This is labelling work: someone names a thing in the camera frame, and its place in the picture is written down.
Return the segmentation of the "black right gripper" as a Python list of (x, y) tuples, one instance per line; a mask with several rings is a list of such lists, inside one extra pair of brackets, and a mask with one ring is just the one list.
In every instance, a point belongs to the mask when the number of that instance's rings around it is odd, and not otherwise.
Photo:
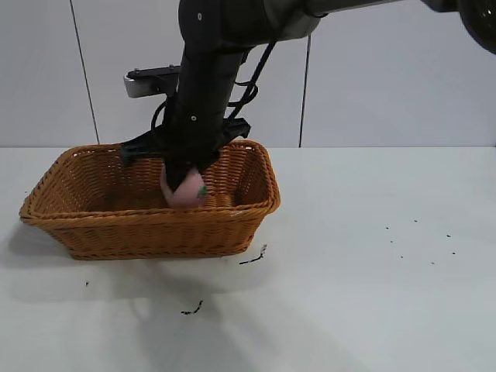
[(150, 130), (122, 144), (125, 165), (139, 158), (163, 158), (166, 183), (175, 192), (188, 172), (205, 173), (232, 137), (224, 118), (244, 51), (184, 51), (181, 63), (135, 69), (124, 77), (127, 95), (165, 95)]

